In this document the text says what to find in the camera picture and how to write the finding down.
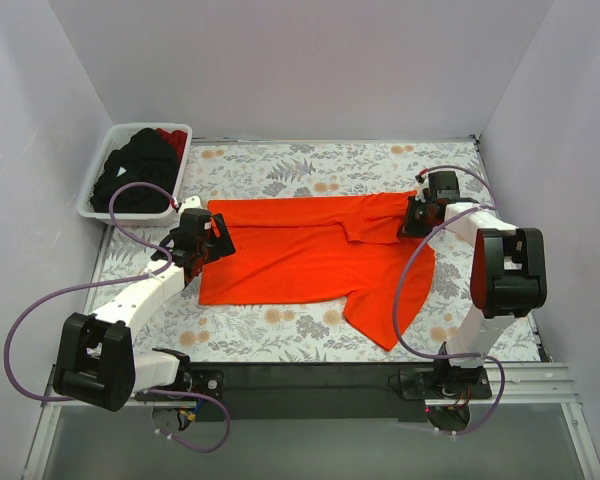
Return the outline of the aluminium frame rail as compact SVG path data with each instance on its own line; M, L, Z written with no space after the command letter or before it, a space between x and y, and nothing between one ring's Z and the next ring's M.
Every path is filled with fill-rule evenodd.
M44 407L27 479L600 479L568 368L489 366L494 395L469 404L471 430L448 436L397 419L234 420L205 404L130 401L111 413Z

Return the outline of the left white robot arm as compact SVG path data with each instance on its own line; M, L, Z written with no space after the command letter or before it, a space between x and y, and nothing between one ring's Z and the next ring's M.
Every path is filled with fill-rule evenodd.
M54 392L110 411L157 387L170 399L185 398L193 386L184 369L189 356L165 348L136 353L134 339L205 265L235 253L222 214L182 210L179 225L159 243L143 279L92 313L74 313L64 322Z

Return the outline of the floral patterned table mat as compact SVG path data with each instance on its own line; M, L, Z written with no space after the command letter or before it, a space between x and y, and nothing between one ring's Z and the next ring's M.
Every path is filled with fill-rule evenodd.
M191 145L183 196L213 199L365 195L414 188L430 165L458 167L462 193L488 202L476 145L464 142L202 143ZM416 361L454 336L471 305L471 248L449 232L432 240L430 294L405 333L384 351L344 319L345 302L202 306L193 281L137 335L139 351L171 348L197 362Z

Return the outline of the black t shirt in basket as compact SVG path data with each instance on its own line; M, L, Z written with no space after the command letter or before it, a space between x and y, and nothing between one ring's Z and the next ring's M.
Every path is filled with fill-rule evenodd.
M147 182L173 192L181 162L156 129L138 131L124 146L109 154L90 197L95 212L107 213L111 196L129 183ZM161 193L147 187L134 187L117 197L114 212L158 214L168 206L168 199Z

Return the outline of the red t shirt in basket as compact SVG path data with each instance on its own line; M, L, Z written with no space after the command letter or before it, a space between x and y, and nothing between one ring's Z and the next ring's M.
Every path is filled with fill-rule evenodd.
M157 128L156 132L160 135L163 141L168 143L175 150L178 161L182 162L185 147L188 145L188 134L182 130L168 132L161 128Z

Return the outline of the white plastic laundry basket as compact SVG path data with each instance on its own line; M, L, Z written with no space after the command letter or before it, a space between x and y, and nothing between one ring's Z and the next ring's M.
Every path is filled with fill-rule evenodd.
M116 219L129 226L163 226L175 214L163 194L148 188L156 185L173 197L179 196L193 131L186 124L127 123L111 127L88 168L78 213L109 224L109 203L114 201Z

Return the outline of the orange t shirt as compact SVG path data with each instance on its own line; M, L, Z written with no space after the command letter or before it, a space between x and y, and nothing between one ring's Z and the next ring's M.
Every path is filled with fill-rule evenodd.
M396 335L399 277L420 240L398 238L405 193L212 200L234 255L205 266L202 305L307 304L344 298L347 322L384 350ZM435 253L424 248L402 288L399 325L411 325L429 296Z

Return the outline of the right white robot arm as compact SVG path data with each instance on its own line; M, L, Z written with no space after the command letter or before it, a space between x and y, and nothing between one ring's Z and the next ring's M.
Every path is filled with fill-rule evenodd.
M398 342L410 353L440 367L432 373L434 389L455 397L469 384L466 370L495 359L489 355L502 333L515 320L542 307L547 298L545 247L542 232L522 228L494 215L494 206L461 194L457 174L462 167L443 165L423 169L417 176L418 192L408 198L400 237L421 242L409 257L398 281L392 306L392 323ZM429 241L447 230L473 248L469 282L472 306L461 326L438 354L410 347L399 325L402 288L410 270Z

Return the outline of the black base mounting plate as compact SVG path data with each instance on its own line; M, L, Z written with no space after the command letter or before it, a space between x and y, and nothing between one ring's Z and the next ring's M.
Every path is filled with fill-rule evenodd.
M143 401L182 402L182 392L220 401L234 420L371 419L425 422L425 403L488 400L485 369L462 373L430 362L194 363L166 395Z

